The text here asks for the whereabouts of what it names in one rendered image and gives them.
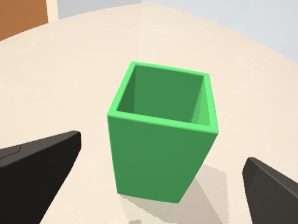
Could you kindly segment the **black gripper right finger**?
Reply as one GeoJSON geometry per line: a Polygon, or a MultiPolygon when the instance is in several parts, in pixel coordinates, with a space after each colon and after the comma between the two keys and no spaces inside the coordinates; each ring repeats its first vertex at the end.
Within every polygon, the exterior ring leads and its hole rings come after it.
{"type": "Polygon", "coordinates": [[[298,183],[253,156],[242,179],[253,224],[298,224],[298,183]]]}

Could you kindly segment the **green square cup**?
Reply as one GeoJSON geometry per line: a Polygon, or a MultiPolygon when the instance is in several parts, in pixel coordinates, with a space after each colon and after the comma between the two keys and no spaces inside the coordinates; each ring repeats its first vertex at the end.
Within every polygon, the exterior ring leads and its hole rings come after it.
{"type": "Polygon", "coordinates": [[[132,61],[106,121],[117,193],[178,204],[218,136],[209,73],[132,61]]]}

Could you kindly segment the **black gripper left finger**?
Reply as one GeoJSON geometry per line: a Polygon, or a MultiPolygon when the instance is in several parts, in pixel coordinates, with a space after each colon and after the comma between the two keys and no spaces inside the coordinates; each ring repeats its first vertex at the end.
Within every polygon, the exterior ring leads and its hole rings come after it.
{"type": "Polygon", "coordinates": [[[81,147],[67,131],[0,149],[0,224],[40,224],[81,147]]]}

